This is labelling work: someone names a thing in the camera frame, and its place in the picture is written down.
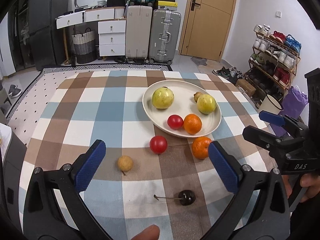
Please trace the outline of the right hand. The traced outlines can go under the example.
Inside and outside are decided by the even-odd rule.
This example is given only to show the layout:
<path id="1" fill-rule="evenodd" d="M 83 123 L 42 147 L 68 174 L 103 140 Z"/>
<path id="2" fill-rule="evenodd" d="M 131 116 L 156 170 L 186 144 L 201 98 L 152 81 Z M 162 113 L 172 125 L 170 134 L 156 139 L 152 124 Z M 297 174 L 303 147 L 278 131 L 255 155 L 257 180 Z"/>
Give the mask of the right hand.
<path id="1" fill-rule="evenodd" d="M 283 175 L 283 182 L 285 185 L 285 190 L 287 197 L 289 197 L 292 193 L 292 187 L 289 184 L 289 176 Z M 304 196 L 301 198 L 300 202 L 306 202 L 307 200 L 315 197 L 320 191 L 320 177 L 319 175 L 306 173 L 300 179 L 300 186 L 306 188 L 306 192 Z"/>

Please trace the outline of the left hand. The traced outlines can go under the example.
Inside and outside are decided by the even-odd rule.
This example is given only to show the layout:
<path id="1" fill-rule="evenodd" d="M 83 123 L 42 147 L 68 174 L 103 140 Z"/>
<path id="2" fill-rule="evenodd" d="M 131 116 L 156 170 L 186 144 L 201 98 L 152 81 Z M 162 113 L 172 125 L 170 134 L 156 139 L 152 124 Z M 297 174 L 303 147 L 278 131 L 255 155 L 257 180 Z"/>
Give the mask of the left hand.
<path id="1" fill-rule="evenodd" d="M 139 234 L 135 235 L 132 240 L 158 240 L 160 235 L 160 229 L 157 225 L 153 224 L 144 229 Z"/>

